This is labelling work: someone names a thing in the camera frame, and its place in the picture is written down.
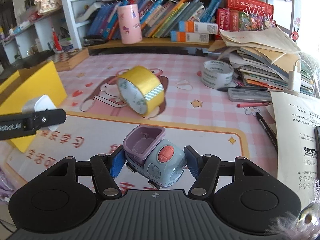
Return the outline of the wooden chessboard box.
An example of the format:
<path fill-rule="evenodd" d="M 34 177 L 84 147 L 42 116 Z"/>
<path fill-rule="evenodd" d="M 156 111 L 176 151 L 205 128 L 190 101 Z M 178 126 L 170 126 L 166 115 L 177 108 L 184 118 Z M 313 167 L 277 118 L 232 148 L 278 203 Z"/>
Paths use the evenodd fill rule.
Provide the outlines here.
<path fill-rule="evenodd" d="M 74 69 L 82 61 L 89 57 L 88 49 L 76 49 L 73 52 L 64 52 L 48 57 L 47 61 L 53 61 L 58 72 Z"/>

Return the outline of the grey pencil case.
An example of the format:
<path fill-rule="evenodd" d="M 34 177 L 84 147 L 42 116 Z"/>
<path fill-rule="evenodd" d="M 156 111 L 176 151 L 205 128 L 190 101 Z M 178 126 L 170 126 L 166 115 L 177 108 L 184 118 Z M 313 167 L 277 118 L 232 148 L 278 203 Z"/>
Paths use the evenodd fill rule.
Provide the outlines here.
<path fill-rule="evenodd" d="M 233 102 L 272 102 L 270 92 L 262 90 L 229 88 L 227 95 Z"/>

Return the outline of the grey purple toy car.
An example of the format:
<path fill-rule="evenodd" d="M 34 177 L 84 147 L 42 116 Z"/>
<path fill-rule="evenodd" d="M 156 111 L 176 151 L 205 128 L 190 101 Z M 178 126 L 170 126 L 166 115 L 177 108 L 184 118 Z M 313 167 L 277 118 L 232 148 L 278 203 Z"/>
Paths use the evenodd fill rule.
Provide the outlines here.
<path fill-rule="evenodd" d="M 164 136 L 163 127 L 139 125 L 123 141 L 126 166 L 156 189 L 175 184 L 187 165 L 183 150 Z"/>

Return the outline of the red dictionary book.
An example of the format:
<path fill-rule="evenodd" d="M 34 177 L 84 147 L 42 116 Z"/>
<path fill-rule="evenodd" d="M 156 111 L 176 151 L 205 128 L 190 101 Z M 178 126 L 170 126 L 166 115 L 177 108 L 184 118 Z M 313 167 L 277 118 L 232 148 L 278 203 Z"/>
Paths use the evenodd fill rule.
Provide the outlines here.
<path fill-rule="evenodd" d="M 263 15 L 264 13 L 273 14 L 273 5 L 259 1 L 259 0 L 225 0 L 226 8 L 238 11 L 257 12 Z"/>

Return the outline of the clear tape roll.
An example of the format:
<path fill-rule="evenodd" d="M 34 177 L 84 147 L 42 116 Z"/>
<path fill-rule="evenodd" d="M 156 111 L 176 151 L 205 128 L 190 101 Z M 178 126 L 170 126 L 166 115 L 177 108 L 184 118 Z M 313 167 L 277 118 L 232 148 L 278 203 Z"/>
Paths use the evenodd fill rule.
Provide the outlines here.
<path fill-rule="evenodd" d="M 201 82 L 212 89 L 228 87 L 232 81 L 234 68 L 223 61 L 210 60 L 203 64 Z"/>

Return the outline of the yellow tape roll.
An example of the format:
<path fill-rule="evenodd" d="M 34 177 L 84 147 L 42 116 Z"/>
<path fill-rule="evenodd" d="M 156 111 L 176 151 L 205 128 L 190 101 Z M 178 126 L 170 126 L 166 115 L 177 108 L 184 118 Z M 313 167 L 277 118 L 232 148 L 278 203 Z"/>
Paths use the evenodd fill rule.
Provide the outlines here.
<path fill-rule="evenodd" d="M 121 98 L 137 114 L 149 115 L 165 99 L 164 87 L 149 69 L 135 66 L 117 76 Z"/>

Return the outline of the pink checkered tablecloth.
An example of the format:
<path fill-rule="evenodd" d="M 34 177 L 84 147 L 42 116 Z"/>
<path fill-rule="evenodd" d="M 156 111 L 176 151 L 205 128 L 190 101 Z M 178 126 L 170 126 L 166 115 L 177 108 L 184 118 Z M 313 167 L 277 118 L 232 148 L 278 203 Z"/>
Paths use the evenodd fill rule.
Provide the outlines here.
<path fill-rule="evenodd" d="M 61 107 L 67 120 L 56 131 L 41 131 L 20 152 L 1 142 L 1 168 L 14 187 L 21 187 L 63 157 L 88 160 L 111 154 L 138 125 L 163 126 L 165 137 L 178 147 L 233 161 L 243 155 L 272 175 L 277 153 L 255 115 L 272 122 L 265 107 L 239 108 L 224 92 L 200 80 L 205 59 L 169 54 L 92 56 L 73 70 L 57 74 L 65 89 Z M 116 78 L 140 65 L 164 80 L 166 106 L 142 117 L 119 98 Z"/>

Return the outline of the yellow cardboard box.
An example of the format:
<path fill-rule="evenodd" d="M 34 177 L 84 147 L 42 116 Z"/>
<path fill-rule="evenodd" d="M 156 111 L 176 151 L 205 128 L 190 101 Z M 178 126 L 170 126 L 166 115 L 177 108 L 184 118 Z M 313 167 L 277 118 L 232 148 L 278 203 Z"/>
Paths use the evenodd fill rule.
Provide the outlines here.
<path fill-rule="evenodd" d="M 21 113 L 22 107 L 28 100 L 42 95 L 48 95 L 57 109 L 60 109 L 58 106 L 67 98 L 52 61 L 29 69 L 17 70 L 1 84 L 1 115 Z M 19 151 L 25 152 L 35 135 L 8 141 Z"/>

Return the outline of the stack of papers and books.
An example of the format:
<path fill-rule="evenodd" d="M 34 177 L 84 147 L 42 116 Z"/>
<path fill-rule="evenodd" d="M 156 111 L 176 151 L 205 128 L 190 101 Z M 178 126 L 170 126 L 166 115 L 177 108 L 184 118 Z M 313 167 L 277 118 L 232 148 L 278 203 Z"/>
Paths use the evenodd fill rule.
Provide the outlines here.
<path fill-rule="evenodd" d="M 289 71 L 300 59 L 300 49 L 278 27 L 262 31 L 219 30 L 221 40 L 209 47 L 220 52 L 218 60 L 227 57 L 246 85 L 262 86 L 269 90 L 289 90 Z M 300 92 L 313 96 L 311 80 L 301 81 Z"/>

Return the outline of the white charger plug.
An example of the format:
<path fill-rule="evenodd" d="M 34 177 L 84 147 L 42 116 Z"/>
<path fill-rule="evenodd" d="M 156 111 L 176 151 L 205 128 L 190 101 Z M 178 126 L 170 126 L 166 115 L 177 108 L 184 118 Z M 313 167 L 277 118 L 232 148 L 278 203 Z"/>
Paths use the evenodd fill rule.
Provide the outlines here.
<path fill-rule="evenodd" d="M 41 111 L 50 111 L 57 109 L 55 104 L 52 102 L 51 98 L 48 95 L 42 95 L 33 99 L 28 100 L 21 109 L 22 113 L 34 113 Z M 53 125 L 43 125 L 43 122 L 40 123 L 40 126 L 36 127 L 37 131 L 55 131 L 58 126 L 65 122 L 62 120 L 54 119 Z"/>

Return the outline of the row of leaning books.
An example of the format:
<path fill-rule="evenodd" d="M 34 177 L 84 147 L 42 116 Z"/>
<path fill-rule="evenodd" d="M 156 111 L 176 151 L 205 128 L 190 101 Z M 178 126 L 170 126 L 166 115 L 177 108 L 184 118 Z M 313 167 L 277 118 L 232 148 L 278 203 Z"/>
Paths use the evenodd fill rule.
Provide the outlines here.
<path fill-rule="evenodd" d="M 124 5 L 138 5 L 143 38 L 170 38 L 171 31 L 178 31 L 180 21 L 216 23 L 215 13 L 220 3 L 221 0 L 209 0 L 207 3 L 201 0 L 95 2 L 86 11 L 92 23 L 84 37 L 84 44 L 91 46 L 121 40 L 117 9 Z"/>

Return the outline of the orange blue box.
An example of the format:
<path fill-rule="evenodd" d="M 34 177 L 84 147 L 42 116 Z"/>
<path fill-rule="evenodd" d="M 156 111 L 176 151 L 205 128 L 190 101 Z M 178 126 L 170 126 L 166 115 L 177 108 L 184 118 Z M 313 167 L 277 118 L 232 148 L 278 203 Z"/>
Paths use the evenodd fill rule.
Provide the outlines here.
<path fill-rule="evenodd" d="M 178 23 L 178 31 L 186 33 L 217 35 L 219 28 L 216 23 L 180 21 Z"/>
<path fill-rule="evenodd" d="M 171 42 L 209 43 L 209 34 L 185 33 L 180 31 L 170 32 Z"/>

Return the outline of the upper orange blue box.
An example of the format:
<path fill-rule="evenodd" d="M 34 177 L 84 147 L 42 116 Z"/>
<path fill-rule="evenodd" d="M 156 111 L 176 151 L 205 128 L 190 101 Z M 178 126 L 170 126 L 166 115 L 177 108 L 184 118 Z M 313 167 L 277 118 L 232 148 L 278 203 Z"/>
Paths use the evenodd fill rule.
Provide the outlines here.
<path fill-rule="evenodd" d="M 178 23 L 178 31 L 186 33 L 217 35 L 219 28 L 216 23 L 180 21 Z"/>

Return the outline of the lower orange blue box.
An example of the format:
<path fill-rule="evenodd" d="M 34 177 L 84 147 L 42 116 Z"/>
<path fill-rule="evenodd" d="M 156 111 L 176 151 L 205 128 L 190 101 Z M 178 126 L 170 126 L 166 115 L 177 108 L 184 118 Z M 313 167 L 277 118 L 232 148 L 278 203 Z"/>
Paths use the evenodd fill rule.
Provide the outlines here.
<path fill-rule="evenodd" d="M 180 31 L 170 32 L 171 42 L 209 43 L 209 34 L 185 33 Z"/>

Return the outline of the black smartphone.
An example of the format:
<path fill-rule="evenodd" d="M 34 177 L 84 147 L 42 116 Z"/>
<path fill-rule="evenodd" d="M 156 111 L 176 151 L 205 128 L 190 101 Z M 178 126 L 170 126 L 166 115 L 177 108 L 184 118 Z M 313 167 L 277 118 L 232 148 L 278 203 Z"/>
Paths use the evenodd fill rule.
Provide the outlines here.
<path fill-rule="evenodd" d="M 319 160 L 320 159 L 320 126 L 315 127 L 314 133 L 315 133 L 317 160 Z"/>

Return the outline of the pink cylindrical container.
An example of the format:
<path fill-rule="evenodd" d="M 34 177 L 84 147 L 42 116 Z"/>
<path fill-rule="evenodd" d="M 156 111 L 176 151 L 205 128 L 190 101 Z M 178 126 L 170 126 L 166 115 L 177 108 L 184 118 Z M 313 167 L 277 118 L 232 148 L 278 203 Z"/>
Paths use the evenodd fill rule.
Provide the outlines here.
<path fill-rule="evenodd" d="M 123 44 L 135 44 L 140 42 L 142 30 L 139 20 L 138 5 L 128 4 L 117 9 L 121 42 Z"/>

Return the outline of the white paper sheet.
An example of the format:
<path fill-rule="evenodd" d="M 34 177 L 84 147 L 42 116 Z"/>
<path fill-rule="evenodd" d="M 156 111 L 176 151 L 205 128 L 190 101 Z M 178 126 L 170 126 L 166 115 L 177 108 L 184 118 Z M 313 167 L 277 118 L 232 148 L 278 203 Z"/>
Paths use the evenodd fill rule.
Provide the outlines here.
<path fill-rule="evenodd" d="M 277 129 L 278 179 L 296 193 L 308 194 L 317 178 L 314 129 L 319 125 L 319 99 L 272 92 Z"/>

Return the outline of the small white charger adapter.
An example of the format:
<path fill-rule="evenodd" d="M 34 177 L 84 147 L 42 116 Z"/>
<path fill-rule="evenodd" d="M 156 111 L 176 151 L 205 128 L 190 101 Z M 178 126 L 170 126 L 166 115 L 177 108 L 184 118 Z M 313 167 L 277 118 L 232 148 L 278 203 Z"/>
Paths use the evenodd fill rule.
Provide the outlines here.
<path fill-rule="evenodd" d="M 298 59 L 293 66 L 293 70 L 289 71 L 288 89 L 297 93 L 300 92 L 301 88 L 301 70 L 302 67 L 300 64 L 300 59 Z"/>

